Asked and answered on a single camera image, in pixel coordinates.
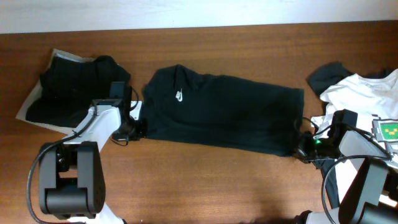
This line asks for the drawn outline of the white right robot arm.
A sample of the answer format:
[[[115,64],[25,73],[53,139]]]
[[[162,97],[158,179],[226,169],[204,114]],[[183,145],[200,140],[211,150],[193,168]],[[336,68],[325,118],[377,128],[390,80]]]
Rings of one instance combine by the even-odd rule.
[[[322,164],[322,212],[307,223],[397,223],[397,118],[333,113],[331,123],[310,122],[304,162]]]

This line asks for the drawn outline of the dark green Nike t-shirt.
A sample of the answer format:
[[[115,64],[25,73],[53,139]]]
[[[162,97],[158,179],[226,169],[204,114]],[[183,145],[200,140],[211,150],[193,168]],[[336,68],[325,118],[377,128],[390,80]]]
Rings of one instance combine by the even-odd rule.
[[[303,89],[174,65],[156,71],[142,93],[148,139],[285,157],[299,138]]]

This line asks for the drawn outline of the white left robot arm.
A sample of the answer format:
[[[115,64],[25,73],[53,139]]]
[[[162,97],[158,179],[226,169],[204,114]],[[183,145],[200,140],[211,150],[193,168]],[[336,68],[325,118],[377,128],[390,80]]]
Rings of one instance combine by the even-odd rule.
[[[106,205],[106,185],[100,151],[112,140],[121,146],[144,137],[143,123],[131,112],[142,102],[132,102],[135,90],[126,82],[113,82],[107,99],[93,100],[83,121],[65,138],[45,143],[33,161],[27,180],[27,206],[33,211],[31,183],[39,171],[39,207],[60,223],[124,223]]]

